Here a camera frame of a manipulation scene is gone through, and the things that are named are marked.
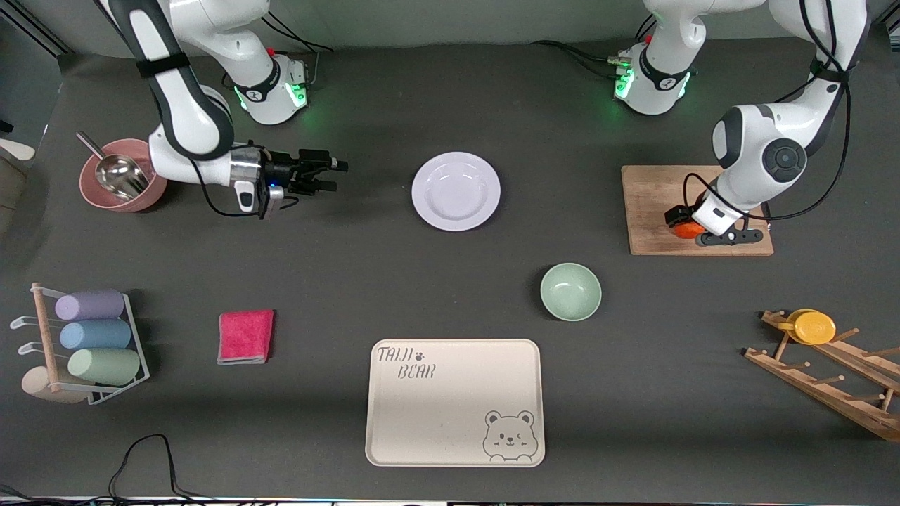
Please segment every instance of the green cup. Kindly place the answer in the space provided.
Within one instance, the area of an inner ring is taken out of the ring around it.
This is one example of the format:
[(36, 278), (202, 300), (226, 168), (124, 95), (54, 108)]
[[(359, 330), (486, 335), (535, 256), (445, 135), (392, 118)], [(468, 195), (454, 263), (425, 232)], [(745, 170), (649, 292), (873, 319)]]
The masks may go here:
[(68, 372), (83, 380), (122, 386), (140, 370), (140, 358), (133, 349), (79, 349), (68, 360)]

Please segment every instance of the table surface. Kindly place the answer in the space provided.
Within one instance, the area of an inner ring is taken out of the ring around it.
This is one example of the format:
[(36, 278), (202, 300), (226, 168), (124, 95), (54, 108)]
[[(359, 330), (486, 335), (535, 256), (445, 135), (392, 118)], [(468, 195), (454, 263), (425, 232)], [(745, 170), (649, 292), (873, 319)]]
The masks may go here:
[[(586, 45), (612, 54), (623, 41)], [(537, 46), (446, 46), (323, 54), (310, 108), (262, 127), (227, 94), (239, 139), (330, 149), (349, 160), (336, 194), (273, 221), (230, 220), (195, 185), (152, 212), (90, 207), (75, 138), (146, 138), (158, 124), (127, 60), (64, 60), (65, 81), (6, 238), (0, 321), (32, 314), (32, 281), (128, 292), (153, 377), (98, 406), (22, 392), (40, 363), (7, 332), (0, 353), (0, 477), (30, 494), (94, 495), (126, 447), (173, 444), (179, 481), (217, 496), (458, 501), (726, 501), (896, 504), (900, 447), (883, 442), (741, 356), (774, 348), (763, 309), (815, 307), (860, 327), (864, 348), (896, 342), (900, 93), (887, 34), (874, 30), (853, 79), (847, 170), (814, 213), (773, 226), (770, 258), (651, 258), (628, 252), (620, 169), (715, 164), (710, 134), (734, 104), (764, 103), (806, 78), (799, 40), (711, 41), (683, 101), (643, 117), (611, 84)], [(221, 70), (196, 60), (209, 84)], [(775, 213), (830, 182), (828, 144)], [(438, 153), (487, 159), (503, 184), (483, 226), (447, 233), (415, 213), (410, 184)], [(233, 200), (215, 188), (220, 205)], [(581, 262), (604, 300), (580, 323), (553, 320), (537, 285)], [(216, 366), (218, 315), (277, 310), (264, 366)], [(366, 460), (369, 352), (381, 339), (524, 338), (541, 350), (546, 459), (534, 469), (382, 468)], [(786, 360), (836, 374), (809, 349)], [(848, 391), (875, 387), (848, 380)], [(120, 493), (167, 493), (160, 445), (140, 447)]]

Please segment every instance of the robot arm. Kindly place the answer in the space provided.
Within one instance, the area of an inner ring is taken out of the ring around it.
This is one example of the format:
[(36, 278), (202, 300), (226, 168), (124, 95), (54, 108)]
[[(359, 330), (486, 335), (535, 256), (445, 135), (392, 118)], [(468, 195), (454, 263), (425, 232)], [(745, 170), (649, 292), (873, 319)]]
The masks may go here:
[(306, 67), (284, 55), (269, 56), (244, 28), (269, 12), (269, 0), (179, 0), (171, 2), (177, 39), (210, 54), (235, 84), (241, 106), (257, 122), (289, 120), (307, 103)]
[(643, 0), (656, 18), (652, 42), (638, 42), (619, 52), (630, 65), (622, 68), (622, 81), (614, 97), (641, 114), (669, 111), (684, 95), (689, 69), (707, 40), (700, 16), (734, 13), (762, 5), (766, 0)]
[[(347, 171), (347, 163), (327, 151), (300, 149), (294, 158), (258, 146), (234, 145), (228, 104), (218, 92), (197, 82), (158, 0), (101, 2), (139, 60), (140, 73), (156, 98), (162, 124), (150, 134), (148, 144), (158, 174), (185, 183), (232, 186), (241, 211), (256, 209), (261, 219), (280, 209), (285, 192), (312, 195), (337, 189), (335, 183), (316, 178), (327, 170)], [(286, 57), (273, 59), (255, 34), (234, 31), (267, 9), (265, 0), (179, 0), (170, 5), (183, 38), (216, 57), (235, 79), (238, 95), (245, 90), (248, 100), (260, 98), (254, 103), (258, 107), (248, 110), (263, 123), (287, 120), (305, 105), (305, 99), (297, 103), (296, 95), (305, 89), (295, 87), (303, 82), (297, 75), (305, 76), (302, 64)], [(261, 83), (257, 79), (263, 75), (269, 80)]]
[(101, 1), (139, 60), (172, 148), (195, 160), (228, 153), (234, 130), (227, 106), (201, 89), (157, 0)]
[[(707, 192), (692, 216), (714, 236), (729, 233), (745, 213), (787, 190), (803, 174), (807, 158), (828, 136), (845, 91), (847, 72), (865, 38), (869, 26), (865, 0), (834, 2), (833, 37), (827, 11), (831, 0), (799, 1), (805, 2), (806, 18), (820, 41), (827, 46), (834, 40), (834, 56), (840, 67), (818, 50), (811, 82), (797, 99), (783, 104), (740, 105), (715, 126), (713, 150), (725, 172), (712, 183), (718, 196)], [(784, 28), (812, 40), (797, 0), (769, 0), (769, 9)]]

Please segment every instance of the pink towel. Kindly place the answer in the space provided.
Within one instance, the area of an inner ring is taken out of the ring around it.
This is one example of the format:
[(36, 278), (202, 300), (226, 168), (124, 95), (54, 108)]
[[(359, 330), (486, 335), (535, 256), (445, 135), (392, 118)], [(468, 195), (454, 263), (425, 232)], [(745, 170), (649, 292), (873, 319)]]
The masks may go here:
[(269, 358), (275, 311), (225, 312), (219, 317), (220, 366), (264, 364)]

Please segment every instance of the wooden cutting board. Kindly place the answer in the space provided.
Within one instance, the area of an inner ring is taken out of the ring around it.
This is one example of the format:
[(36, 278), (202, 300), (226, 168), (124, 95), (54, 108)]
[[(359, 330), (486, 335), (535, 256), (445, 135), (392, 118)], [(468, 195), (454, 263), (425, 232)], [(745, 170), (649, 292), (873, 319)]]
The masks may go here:
[[(750, 220), (750, 228), (762, 230), (763, 239), (738, 246), (698, 246), (681, 239), (666, 225), (665, 213), (682, 204), (684, 177), (696, 172), (711, 182), (722, 168), (690, 165), (627, 165), (622, 167), (622, 191), (625, 194), (625, 218), (632, 255), (673, 255), (683, 257), (767, 257), (775, 250), (766, 222)], [(704, 190), (696, 178), (688, 182), (688, 199), (696, 199)], [(751, 214), (762, 215), (757, 207)]]

